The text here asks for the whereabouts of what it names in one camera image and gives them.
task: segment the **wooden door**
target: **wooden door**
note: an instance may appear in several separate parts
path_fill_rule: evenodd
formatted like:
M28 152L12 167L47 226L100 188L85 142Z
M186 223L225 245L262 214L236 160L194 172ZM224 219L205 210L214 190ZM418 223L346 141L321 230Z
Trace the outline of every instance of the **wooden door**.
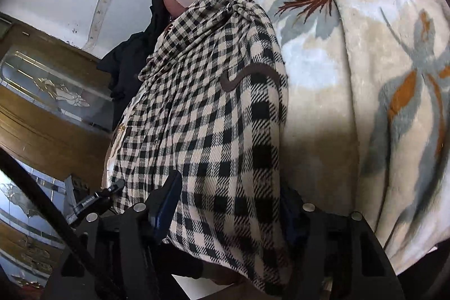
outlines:
M0 41L0 66L3 62L3 67L10 68L8 70L31 78L29 82L38 91L33 92L33 100L27 96L27 88L3 75L0 145L15 158L51 177L64 180L69 174L75 174L91 188L99 188L110 129L80 119L73 111L78 107L80 110L81 107L95 107L95 101L102 101L107 106L106 114L111 110L112 118L112 102L107 101L109 75L96 70L95 58L89 54L5 15L0 17L12 23ZM53 74L48 74L51 78L37 78L19 67L15 70L14 58L30 68L39 65ZM53 83L52 79L59 80L59 84ZM71 83L76 86L73 88L82 86L83 91L95 94L94 102L89 104L81 97L82 93L71 92L72 87L67 87ZM77 104L69 101L66 95L78 98Z

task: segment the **black clamp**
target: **black clamp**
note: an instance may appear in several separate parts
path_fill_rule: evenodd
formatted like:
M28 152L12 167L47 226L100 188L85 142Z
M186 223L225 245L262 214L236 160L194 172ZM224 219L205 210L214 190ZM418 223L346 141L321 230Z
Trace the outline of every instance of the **black clamp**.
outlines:
M105 202L123 189L123 180L86 198L86 205L78 210L74 221L80 222L75 234L120 293L105 288L66 247L42 299L59 300L64 294L66 300L159 300L158 276L150 249L167 236L182 185L181 173L172 170L164 185L150 192L145 202L135 203L120 215L100 217L95 208L103 209Z
M374 232L359 212L328 214L281 185L281 224L294 269L283 300L404 300L400 282Z
M67 222L71 227L77 227L90 213L103 214L111 207L113 203L112 196L122 191L123 187L125 187L125 181L120 179L111 187L97 191L92 196L84 198L73 208L73 213L66 216Z

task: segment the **brown leaf print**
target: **brown leaf print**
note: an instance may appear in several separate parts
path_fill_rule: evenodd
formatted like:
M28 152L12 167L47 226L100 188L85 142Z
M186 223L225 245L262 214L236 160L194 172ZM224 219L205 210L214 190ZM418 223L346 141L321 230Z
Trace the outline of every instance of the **brown leaf print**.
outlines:
M440 151L442 150L442 147L444 146L444 138L446 134L446 128L444 123L444 107L442 105L442 95L440 94L439 85L436 83L431 74L427 74L427 77L431 85L433 85L434 94L436 96L437 104L439 106L439 130L438 130L439 135L437 138L437 146L435 152L435 156L438 156L440 154Z
M389 123L392 122L395 116L400 112L400 110L408 105L411 99L414 97L416 89L416 76L417 71L413 70L404 79L402 85L397 88L394 95L392 96L391 104L388 110Z
M431 20L428 18L427 13L425 11L421 11L419 14L420 21L422 22L422 33L420 34L420 38L422 42L428 41L428 34L430 32Z
M450 66L447 65L443 70L439 73L439 78L444 79L450 77Z
M300 15L306 13L305 21L303 22L303 23L305 23L307 21L308 17L319 7L320 7L319 12L322 12L323 8L326 7L325 11L328 9L328 13L331 16L332 1L333 0L293 0L291 2L284 2L284 5L282 5L278 9L278 12L275 14L280 13L280 15L282 15L285 11L287 11L289 9L305 7L305 9L298 14L298 18L299 18Z

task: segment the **glass panel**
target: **glass panel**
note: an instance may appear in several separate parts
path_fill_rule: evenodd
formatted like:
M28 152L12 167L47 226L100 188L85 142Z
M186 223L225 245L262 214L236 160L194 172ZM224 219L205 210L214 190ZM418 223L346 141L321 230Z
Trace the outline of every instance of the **glass panel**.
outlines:
M37 56L11 47L0 63L0 78L10 90L62 118L111 131L113 103L105 91L44 65Z
M0 18L0 40L5 37L8 30L11 28L12 23Z
M66 190L64 182L51 178L42 172L18 161L55 206L63 212ZM43 219L39 210L25 194L0 170L0 221L17 230L21 239L15 242L23 248L20 257L0 249L0 265L9 279L17 284L39 283L46 285L53 271L49 263L50 253L40 243L64 248L64 243L55 230Z

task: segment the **leaf pattern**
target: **leaf pattern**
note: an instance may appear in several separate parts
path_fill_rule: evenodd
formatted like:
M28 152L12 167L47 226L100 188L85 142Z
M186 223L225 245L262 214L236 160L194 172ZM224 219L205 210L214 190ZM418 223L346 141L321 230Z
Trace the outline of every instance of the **leaf pattern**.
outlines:
M439 106L439 130L438 130L438 138L437 138L437 146L435 156L440 154L442 147L444 146L444 139L446 134L446 127L444 123L444 106L442 104L442 94L440 94L440 87L437 84L436 80L433 78L431 74L427 74L428 80L431 85L433 85L434 94L436 96L437 104Z
M325 7L325 11L328 10L331 16L332 2L333 0L293 0L291 2L284 2L284 4L278 8L278 12L275 14L279 13L280 15L282 15L287 10L305 7L305 9L298 14L299 18L300 15L306 13L305 20L303 22L305 23L308 17L319 7L319 12L322 12L323 8Z
M447 77L450 77L450 66L449 65L445 66L445 68L443 70L441 70L439 73L439 78L444 79Z
M388 110L389 123L392 123L394 117L397 116L400 110L403 107L407 106L411 99L414 97L414 94L416 92L416 77L417 71L413 70L406 76L404 82L392 96L392 100Z

